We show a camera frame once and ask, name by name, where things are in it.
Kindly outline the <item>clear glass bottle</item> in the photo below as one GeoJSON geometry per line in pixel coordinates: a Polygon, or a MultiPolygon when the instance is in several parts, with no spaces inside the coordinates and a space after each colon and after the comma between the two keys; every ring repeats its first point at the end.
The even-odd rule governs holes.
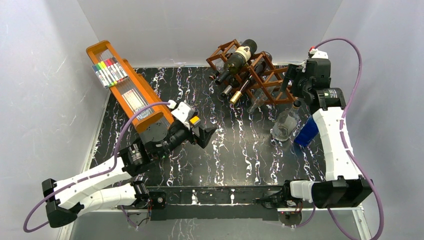
{"type": "Polygon", "coordinates": [[[291,108],[288,108],[281,112],[272,128],[272,137],[280,142],[287,141],[293,134],[295,128],[299,122],[299,108],[302,106],[302,102],[296,99],[291,108]]]}

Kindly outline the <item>blue square glass bottle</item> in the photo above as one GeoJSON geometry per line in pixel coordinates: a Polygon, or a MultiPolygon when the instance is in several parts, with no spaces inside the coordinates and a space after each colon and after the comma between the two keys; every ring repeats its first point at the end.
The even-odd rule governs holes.
{"type": "Polygon", "coordinates": [[[294,139],[294,143],[307,147],[311,141],[318,135],[319,129],[316,122],[313,119],[313,116],[310,115],[300,132],[294,139]]]}

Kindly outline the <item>dark green wine bottle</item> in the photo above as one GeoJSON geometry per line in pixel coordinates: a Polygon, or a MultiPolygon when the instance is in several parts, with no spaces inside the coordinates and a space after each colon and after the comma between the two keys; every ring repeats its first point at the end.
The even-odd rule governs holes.
{"type": "Polygon", "coordinates": [[[257,43],[252,39],[246,39],[224,63],[223,72],[217,77],[215,83],[220,85],[227,77],[238,74],[256,50],[257,43]]]}

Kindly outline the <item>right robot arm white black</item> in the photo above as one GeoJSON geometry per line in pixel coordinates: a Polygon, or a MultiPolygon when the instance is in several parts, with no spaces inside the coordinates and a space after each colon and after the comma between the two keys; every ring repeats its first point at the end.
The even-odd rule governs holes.
{"type": "Polygon", "coordinates": [[[319,209],[357,207],[372,193],[372,181],[352,160],[353,149],[342,116],[347,105],[342,90],[330,86],[330,60],[309,58],[304,66],[289,64],[282,85],[289,82],[289,92],[304,100],[317,126],[326,164],[325,180],[287,180],[280,191],[262,198],[265,206],[295,207],[306,201],[319,209]]]}

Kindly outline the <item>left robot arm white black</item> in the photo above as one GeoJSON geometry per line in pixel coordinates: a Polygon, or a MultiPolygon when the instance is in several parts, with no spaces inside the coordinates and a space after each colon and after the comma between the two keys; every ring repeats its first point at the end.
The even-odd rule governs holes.
{"type": "Polygon", "coordinates": [[[205,148],[216,127],[205,127],[197,116],[175,119],[169,126],[149,125],[131,145],[118,149],[110,159],[73,177],[42,182],[45,210],[51,228],[74,222],[78,217],[115,206],[144,208],[150,202],[142,181],[118,187],[110,185],[130,180],[156,165],[184,142],[205,148]]]}

